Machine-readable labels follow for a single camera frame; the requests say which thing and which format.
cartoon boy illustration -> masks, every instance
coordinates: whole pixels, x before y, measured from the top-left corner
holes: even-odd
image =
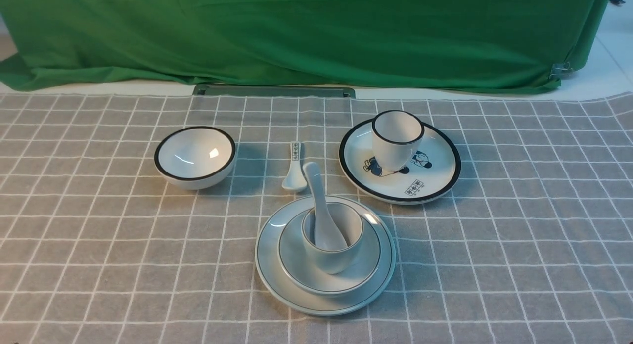
[[[431,166],[433,166],[433,164],[430,163],[427,154],[421,151],[415,152],[415,155],[413,156],[413,158],[411,158],[411,161],[414,165],[419,166],[420,168],[430,169]]]
[[[404,166],[404,168],[400,169],[400,171],[398,171],[398,172],[386,172],[386,173],[383,173],[382,172],[382,168],[380,167],[380,165],[376,161],[375,157],[371,157],[371,159],[365,160],[364,161],[364,166],[362,167],[362,169],[367,171],[367,172],[371,171],[371,174],[375,175],[377,177],[385,177],[385,176],[393,175],[394,173],[404,173],[405,175],[407,173],[409,173],[409,168],[407,168],[407,166]]]

plate rim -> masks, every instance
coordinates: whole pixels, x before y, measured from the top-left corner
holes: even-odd
[[[452,187],[455,185],[455,183],[459,179],[459,175],[461,174],[461,155],[459,155],[459,151],[457,150],[455,144],[453,144],[453,142],[449,139],[449,137],[445,135],[445,133],[441,132],[434,126],[428,123],[425,123],[423,121],[420,121],[422,125],[424,125],[425,128],[430,128],[435,133],[437,133],[437,135],[439,135],[442,139],[445,140],[445,142],[448,144],[448,146],[450,146],[452,150],[452,154],[455,157],[455,171],[450,181],[444,187],[439,189],[439,191],[431,193],[430,195],[416,197],[416,198],[402,198],[402,197],[384,195],[383,193],[374,191],[373,189],[362,184],[362,182],[360,182],[356,177],[354,177],[350,168],[348,168],[348,164],[345,161],[345,146],[348,144],[348,140],[350,139],[351,135],[356,130],[362,128],[365,124],[371,123],[372,120],[373,119],[368,119],[364,122],[358,123],[352,129],[348,130],[348,132],[345,134],[345,136],[341,140],[341,144],[339,146],[339,164],[341,165],[341,168],[343,170],[343,173],[345,173],[345,176],[348,178],[348,180],[350,180],[350,182],[352,182],[352,184],[355,185],[355,187],[361,189],[361,191],[364,191],[365,193],[368,193],[371,196],[375,196],[376,198],[380,200],[384,200],[387,203],[398,202],[398,204],[401,204],[401,205],[402,204],[423,204],[430,200],[434,200],[435,198],[438,198],[439,196],[442,196],[443,194],[448,192],[450,189],[452,189]]]
[[[275,216],[277,213],[279,213],[280,210],[282,210],[283,208],[287,207],[290,204],[293,204],[299,200],[303,200],[305,198],[308,198],[310,196],[305,196],[302,198],[298,198],[292,202],[290,202],[289,204],[284,205],[283,207],[281,207],[280,209],[278,209],[275,213],[273,213],[271,216],[269,216],[269,218],[266,220],[265,225],[263,225],[262,229],[260,229],[257,239],[255,241],[255,268],[257,269],[257,273],[258,275],[260,275],[260,279],[262,280],[262,283],[264,285],[264,287],[266,287],[266,289],[273,295],[273,297],[275,297],[278,301],[282,302],[284,305],[288,306],[289,308],[292,308],[294,310],[297,310],[301,313],[304,314],[308,314],[308,315],[314,315],[314,316],[318,316],[318,317],[331,317],[331,316],[335,316],[335,315],[343,315],[343,314],[348,314],[351,312],[355,312],[357,310],[359,310],[360,308],[363,308],[364,306],[367,306],[369,303],[373,302],[380,294],[382,294],[382,292],[384,292],[384,290],[387,288],[387,286],[389,285],[393,274],[396,270],[396,243],[394,242],[393,236],[391,235],[391,233],[389,232],[389,229],[387,228],[387,225],[385,224],[385,222],[382,220],[382,218],[380,218],[380,216],[378,216],[374,211],[372,211],[371,209],[369,209],[366,205],[361,204],[355,200],[350,200],[349,198],[344,198],[344,197],[340,197],[340,196],[326,196],[326,197],[331,197],[331,198],[336,198],[339,200],[346,200],[349,202],[353,202],[355,204],[360,205],[361,207],[367,209],[368,211],[370,211],[371,213],[373,213],[373,215],[377,216],[377,219],[380,221],[380,227],[382,228],[382,231],[385,232],[387,239],[389,240],[389,246],[391,248],[391,262],[389,263],[389,272],[387,273],[387,276],[385,277],[385,279],[382,281],[382,284],[380,286],[378,286],[377,290],[375,292],[373,292],[373,294],[371,294],[369,297],[367,297],[365,300],[357,303],[356,305],[353,306],[349,306],[346,308],[342,308],[339,310],[313,310],[310,308],[305,308],[303,306],[299,306],[296,305],[290,301],[288,301],[287,299],[285,299],[285,297],[283,297],[282,295],[278,294],[278,292],[276,290],[274,290],[273,288],[271,288],[271,286],[269,285],[269,283],[266,280],[266,277],[262,275],[262,269],[260,266],[260,259],[258,256],[258,248],[259,248],[259,244],[260,244],[260,238],[262,237],[262,232],[264,230],[264,228],[266,227],[266,225],[269,223],[269,220],[271,220],[273,218],[273,216]]]

dinnerware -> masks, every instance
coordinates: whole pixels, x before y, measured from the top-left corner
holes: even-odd
[[[295,285],[317,295],[338,296],[364,285],[375,274],[380,260],[380,241],[373,226],[363,219],[366,240],[357,260],[338,274],[328,274],[307,255],[303,243],[302,220],[308,211],[295,216],[283,227],[278,255],[282,269]]]
[[[418,150],[424,125],[418,117],[402,110],[387,110],[371,121],[371,146],[383,170],[396,172]]]
[[[373,155],[371,119],[359,123],[341,141],[343,174],[363,193],[391,204],[417,205],[443,196],[459,178],[461,157],[443,132],[423,125],[418,150],[398,172],[390,172]]]
[[[315,239],[318,223],[315,219],[314,209],[308,211],[303,217],[301,234],[303,235],[303,245],[310,261],[328,274],[338,274],[357,260],[362,243],[366,240],[364,236],[364,222],[360,215],[348,205],[337,202],[330,202],[326,205],[337,230],[344,237],[346,247],[334,251],[317,247]]]
[[[233,169],[235,142],[218,128],[184,128],[158,144],[154,164],[163,178],[174,186],[208,188],[226,178]]]
[[[301,143],[298,141],[290,143],[290,168],[281,186],[294,193],[301,192],[308,186],[301,172]]]
[[[378,234],[380,259],[377,269],[364,285],[339,296],[313,294],[297,286],[285,274],[278,256],[279,238],[283,228],[294,218],[300,221],[313,207],[311,197],[299,198],[276,211],[263,225],[255,243],[255,267],[262,284],[290,308],[309,315],[331,316],[354,312],[374,301],[389,285],[396,267],[396,246],[380,217],[368,207],[346,198],[327,196],[328,202],[349,205]]]
[[[312,242],[315,247],[326,251],[339,251],[347,248],[351,245],[348,240],[344,238],[341,233],[341,229],[344,224],[337,224],[330,214],[330,209],[325,202],[325,189],[323,188],[323,180],[321,178],[321,168],[316,162],[308,162],[303,165],[303,172],[308,179],[308,185],[310,186],[310,192],[312,192],[312,198],[314,199],[314,228],[312,232]],[[351,221],[353,216],[348,213],[343,213],[345,216],[339,216],[337,219],[339,222]]]

spoon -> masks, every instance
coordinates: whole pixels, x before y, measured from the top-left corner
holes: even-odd
[[[298,141],[290,143],[290,155],[290,169],[281,186],[287,191],[301,192],[308,186],[303,173],[301,173],[301,162],[299,161],[301,157],[301,143]]]
[[[308,178],[310,191],[315,202],[315,245],[317,248],[329,251],[337,251],[348,247],[341,230],[334,223],[330,215],[330,209],[325,200],[323,181],[321,180],[321,168],[316,162],[308,162],[303,165],[303,172]]]

white bowl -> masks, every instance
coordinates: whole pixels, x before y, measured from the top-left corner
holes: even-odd
[[[174,186],[208,188],[226,178],[233,169],[235,142],[218,128],[184,128],[158,144],[154,164]]]
[[[306,252],[303,220],[312,211],[314,209],[300,213],[283,227],[277,256],[285,275],[302,290],[326,297],[339,297],[364,286],[380,263],[381,244],[375,229],[362,218],[364,240],[360,243],[357,260],[337,274],[328,274]]]

